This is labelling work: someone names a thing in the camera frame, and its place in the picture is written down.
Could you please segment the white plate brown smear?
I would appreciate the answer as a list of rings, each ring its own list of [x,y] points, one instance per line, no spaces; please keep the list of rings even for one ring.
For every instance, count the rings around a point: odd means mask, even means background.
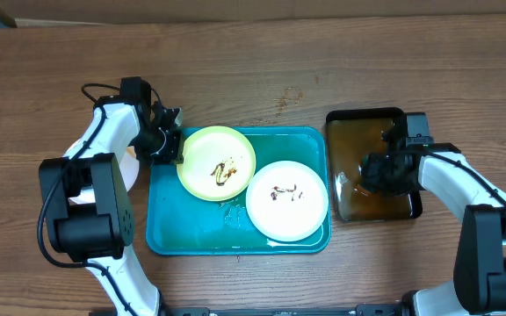
[[[80,159],[91,158],[95,154],[105,153],[115,154],[126,190],[130,190],[137,179],[140,169],[140,164],[135,157],[134,148],[129,147],[123,138],[113,140],[97,137],[91,142],[89,148],[82,153]],[[82,175],[84,184],[78,194],[69,198],[71,204],[82,205],[95,202],[90,168],[84,167]]]

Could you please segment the yellow plate with sauce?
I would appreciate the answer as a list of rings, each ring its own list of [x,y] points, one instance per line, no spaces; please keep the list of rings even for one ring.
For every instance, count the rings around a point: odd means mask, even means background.
[[[177,176],[194,197],[219,202],[244,191],[255,174],[257,158],[250,141],[226,126],[209,126],[184,141]]]

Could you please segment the white plate with sauce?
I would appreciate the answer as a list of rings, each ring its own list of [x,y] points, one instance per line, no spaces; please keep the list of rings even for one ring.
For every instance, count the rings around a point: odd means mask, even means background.
[[[308,166],[292,161],[274,162],[260,169],[249,183],[245,202],[254,227],[282,242],[309,237],[329,212],[323,180]]]

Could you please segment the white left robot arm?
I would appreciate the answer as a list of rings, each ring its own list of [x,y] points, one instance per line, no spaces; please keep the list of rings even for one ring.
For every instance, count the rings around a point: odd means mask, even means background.
[[[135,219],[120,161],[128,147],[147,166],[183,161],[182,111],[162,105],[139,76],[121,79],[111,96],[93,102],[93,120],[64,156],[39,166],[43,204],[37,242],[63,269],[87,269],[116,315],[169,315],[161,292],[136,257]]]

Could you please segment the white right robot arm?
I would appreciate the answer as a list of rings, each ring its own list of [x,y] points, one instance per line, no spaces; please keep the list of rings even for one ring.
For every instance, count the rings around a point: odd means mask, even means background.
[[[383,154],[363,161],[360,185],[398,196],[426,190],[461,224],[452,280],[405,297],[413,315],[506,314],[506,193],[451,143],[436,143],[423,113],[394,118]]]

